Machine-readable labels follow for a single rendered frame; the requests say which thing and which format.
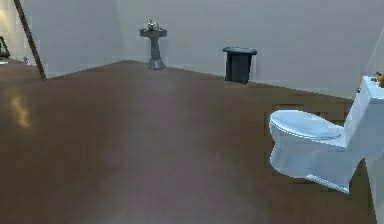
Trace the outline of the black bin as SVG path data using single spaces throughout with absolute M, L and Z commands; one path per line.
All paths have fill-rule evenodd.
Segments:
M 252 48 L 225 47 L 223 51 L 227 54 L 225 80 L 247 84 L 252 57 L 257 54 L 257 50 Z

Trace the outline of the white toilet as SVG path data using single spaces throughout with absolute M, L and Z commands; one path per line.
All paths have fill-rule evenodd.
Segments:
M 284 109 L 269 117 L 270 164 L 281 174 L 348 193 L 358 164 L 384 154 L 384 88 L 364 76 L 341 125 L 313 113 Z

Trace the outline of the grey pedestal sink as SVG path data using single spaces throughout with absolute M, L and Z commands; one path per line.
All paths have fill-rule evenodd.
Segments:
M 148 69 L 161 70 L 166 67 L 161 59 L 160 48 L 158 39 L 167 36 L 165 29 L 148 30 L 140 29 L 140 36 L 147 37 L 150 40 L 150 60 L 148 62 Z

